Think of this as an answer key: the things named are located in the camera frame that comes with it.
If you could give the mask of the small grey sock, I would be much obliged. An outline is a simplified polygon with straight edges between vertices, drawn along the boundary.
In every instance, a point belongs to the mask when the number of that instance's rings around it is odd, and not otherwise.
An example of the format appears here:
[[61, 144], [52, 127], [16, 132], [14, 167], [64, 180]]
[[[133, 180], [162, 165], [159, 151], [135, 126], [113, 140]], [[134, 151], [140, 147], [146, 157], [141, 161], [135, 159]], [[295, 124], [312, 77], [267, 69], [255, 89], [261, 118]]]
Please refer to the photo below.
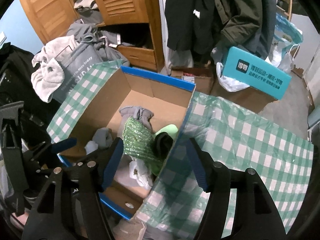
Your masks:
[[86, 146], [86, 154], [90, 154], [98, 149], [107, 149], [113, 142], [112, 134], [107, 127], [98, 129]]

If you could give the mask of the black sock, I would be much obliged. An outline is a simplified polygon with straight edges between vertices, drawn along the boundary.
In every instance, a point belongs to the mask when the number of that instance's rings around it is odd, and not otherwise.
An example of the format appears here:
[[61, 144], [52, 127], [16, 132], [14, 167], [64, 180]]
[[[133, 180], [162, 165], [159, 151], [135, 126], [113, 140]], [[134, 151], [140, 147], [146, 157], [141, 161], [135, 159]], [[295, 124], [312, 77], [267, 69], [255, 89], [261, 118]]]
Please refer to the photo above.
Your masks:
[[167, 132], [156, 135], [152, 144], [153, 155], [161, 160], [165, 160], [172, 148], [174, 140]]

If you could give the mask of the long grey sock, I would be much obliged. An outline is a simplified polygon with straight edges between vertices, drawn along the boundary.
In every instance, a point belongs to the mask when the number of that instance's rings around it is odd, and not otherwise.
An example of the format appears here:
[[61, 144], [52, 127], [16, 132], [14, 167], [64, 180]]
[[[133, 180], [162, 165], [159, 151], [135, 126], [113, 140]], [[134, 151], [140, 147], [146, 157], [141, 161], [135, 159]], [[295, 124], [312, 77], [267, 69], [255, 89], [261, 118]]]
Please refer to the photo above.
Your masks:
[[121, 122], [118, 129], [117, 136], [122, 138], [122, 134], [124, 131], [124, 125], [128, 118], [134, 118], [141, 124], [143, 124], [146, 128], [152, 131], [152, 126], [150, 123], [150, 119], [153, 117], [152, 111], [143, 108], [141, 106], [126, 106], [119, 110], [121, 116]]

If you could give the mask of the light green cloth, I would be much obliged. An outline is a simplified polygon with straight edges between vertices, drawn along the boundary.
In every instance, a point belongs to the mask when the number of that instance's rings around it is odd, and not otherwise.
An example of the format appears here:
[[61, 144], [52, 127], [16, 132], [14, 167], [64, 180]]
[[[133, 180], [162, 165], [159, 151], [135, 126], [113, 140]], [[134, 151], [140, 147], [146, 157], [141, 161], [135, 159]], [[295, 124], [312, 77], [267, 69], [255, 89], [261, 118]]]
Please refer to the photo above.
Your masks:
[[167, 133], [173, 140], [176, 140], [177, 136], [178, 136], [178, 128], [176, 125], [174, 124], [169, 124], [167, 126], [164, 126], [163, 128], [161, 128], [159, 131], [157, 131], [153, 137], [155, 138], [157, 135], [159, 135], [160, 133]]

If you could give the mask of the green checked tablecloth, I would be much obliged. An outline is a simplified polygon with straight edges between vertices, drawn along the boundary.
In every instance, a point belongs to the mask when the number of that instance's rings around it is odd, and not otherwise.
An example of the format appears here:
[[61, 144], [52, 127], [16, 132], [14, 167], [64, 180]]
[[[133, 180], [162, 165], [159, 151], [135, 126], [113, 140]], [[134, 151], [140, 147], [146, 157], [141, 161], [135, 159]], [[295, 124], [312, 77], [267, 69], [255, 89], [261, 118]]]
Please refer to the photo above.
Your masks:
[[99, 128], [117, 134], [119, 110], [140, 106], [153, 112], [154, 131], [173, 124], [180, 130], [150, 191], [114, 182], [102, 202], [125, 220], [141, 220], [175, 236], [192, 239], [209, 194], [197, 185], [184, 142], [193, 137], [215, 161], [233, 170], [255, 169], [279, 211], [286, 231], [293, 226], [307, 192], [313, 145], [252, 111], [195, 91], [192, 83], [147, 70], [104, 62], [89, 68], [51, 120], [53, 142], [77, 139], [63, 162], [85, 155]]

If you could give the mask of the white fluffy towel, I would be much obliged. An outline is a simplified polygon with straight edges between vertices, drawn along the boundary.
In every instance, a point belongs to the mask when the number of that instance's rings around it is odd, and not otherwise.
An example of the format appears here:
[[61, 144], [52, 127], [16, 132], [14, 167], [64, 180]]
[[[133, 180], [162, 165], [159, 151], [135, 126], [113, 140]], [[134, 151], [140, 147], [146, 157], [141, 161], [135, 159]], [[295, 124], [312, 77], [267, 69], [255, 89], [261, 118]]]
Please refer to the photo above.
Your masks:
[[78, 45], [74, 35], [58, 37], [33, 57], [31, 64], [35, 72], [31, 74], [31, 84], [43, 102], [49, 103], [53, 93], [62, 85], [65, 74], [61, 62]]

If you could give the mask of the blue cardboard shoe box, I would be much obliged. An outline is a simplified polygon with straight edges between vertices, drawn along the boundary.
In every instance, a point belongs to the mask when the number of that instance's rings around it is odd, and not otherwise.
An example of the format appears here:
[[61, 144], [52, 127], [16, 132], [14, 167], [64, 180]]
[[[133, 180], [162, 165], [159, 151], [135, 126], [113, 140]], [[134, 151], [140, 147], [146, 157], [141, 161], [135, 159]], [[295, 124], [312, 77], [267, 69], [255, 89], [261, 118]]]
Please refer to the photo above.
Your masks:
[[53, 142], [76, 145], [61, 154], [79, 160], [121, 138], [101, 200], [124, 218], [150, 219], [142, 211], [155, 195], [156, 177], [180, 134], [195, 84], [116, 62], [93, 65], [68, 94], [48, 126]]

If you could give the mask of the white plastic bag under box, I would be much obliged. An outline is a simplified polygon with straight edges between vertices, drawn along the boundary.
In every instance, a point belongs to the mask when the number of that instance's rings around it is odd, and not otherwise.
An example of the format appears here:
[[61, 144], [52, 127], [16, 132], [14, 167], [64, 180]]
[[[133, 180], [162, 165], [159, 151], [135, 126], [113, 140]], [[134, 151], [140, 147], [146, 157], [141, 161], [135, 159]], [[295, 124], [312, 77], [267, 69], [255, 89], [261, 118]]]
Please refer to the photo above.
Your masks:
[[249, 85], [240, 82], [231, 77], [226, 77], [222, 74], [223, 64], [218, 62], [216, 64], [216, 74], [219, 84], [227, 91], [227, 92], [239, 92], [241, 90], [249, 88]]

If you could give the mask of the brown cardboard box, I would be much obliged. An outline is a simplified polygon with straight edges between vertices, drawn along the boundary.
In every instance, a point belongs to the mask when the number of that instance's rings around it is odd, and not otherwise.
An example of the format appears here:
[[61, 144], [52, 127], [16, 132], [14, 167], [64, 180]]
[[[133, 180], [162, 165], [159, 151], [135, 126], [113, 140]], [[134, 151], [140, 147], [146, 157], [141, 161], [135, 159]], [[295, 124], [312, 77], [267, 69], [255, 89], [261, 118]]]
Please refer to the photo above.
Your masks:
[[269, 103], [276, 101], [272, 96], [244, 83], [219, 76], [220, 72], [211, 67], [172, 67], [171, 76], [196, 85], [196, 91], [219, 96], [246, 109], [259, 113]]

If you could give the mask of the teal printed box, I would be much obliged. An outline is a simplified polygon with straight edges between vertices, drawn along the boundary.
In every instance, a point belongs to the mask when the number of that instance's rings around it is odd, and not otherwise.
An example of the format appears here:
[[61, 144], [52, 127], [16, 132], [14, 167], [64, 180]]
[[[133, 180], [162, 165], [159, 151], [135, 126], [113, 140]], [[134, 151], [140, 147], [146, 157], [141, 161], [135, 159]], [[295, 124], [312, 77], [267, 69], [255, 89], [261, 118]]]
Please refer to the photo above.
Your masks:
[[289, 74], [237, 47], [229, 49], [223, 62], [222, 74], [277, 100], [282, 99], [291, 81]]

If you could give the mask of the blue clear plastic bag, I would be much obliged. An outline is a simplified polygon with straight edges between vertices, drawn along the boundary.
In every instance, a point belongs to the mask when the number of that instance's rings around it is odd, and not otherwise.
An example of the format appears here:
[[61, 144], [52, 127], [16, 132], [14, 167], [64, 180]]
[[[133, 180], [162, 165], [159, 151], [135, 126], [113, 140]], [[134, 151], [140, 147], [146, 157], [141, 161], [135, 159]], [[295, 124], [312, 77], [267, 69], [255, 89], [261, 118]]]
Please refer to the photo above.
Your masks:
[[268, 59], [271, 64], [289, 74], [303, 42], [303, 32], [284, 16], [276, 13], [276, 25]]

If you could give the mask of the wooden louvered wardrobe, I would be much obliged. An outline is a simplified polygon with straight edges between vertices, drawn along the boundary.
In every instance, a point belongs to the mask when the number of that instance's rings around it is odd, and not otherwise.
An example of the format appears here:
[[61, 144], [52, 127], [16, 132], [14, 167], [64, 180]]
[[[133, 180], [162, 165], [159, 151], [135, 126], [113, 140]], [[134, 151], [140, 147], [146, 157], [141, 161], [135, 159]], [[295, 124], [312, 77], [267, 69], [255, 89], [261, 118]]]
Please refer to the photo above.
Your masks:
[[164, 67], [158, 0], [20, 0], [43, 44], [65, 36], [76, 20], [120, 33], [117, 46], [134, 66], [159, 72]]

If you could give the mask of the dark hanging jackets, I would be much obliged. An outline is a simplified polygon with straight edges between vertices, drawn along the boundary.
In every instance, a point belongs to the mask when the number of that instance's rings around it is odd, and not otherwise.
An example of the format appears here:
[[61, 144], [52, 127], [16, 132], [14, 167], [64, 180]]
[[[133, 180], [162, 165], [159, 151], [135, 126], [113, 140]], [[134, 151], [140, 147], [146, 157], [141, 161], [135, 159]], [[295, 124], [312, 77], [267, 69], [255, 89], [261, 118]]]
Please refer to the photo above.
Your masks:
[[276, 0], [165, 0], [167, 46], [206, 55], [238, 47], [266, 59], [276, 25]]

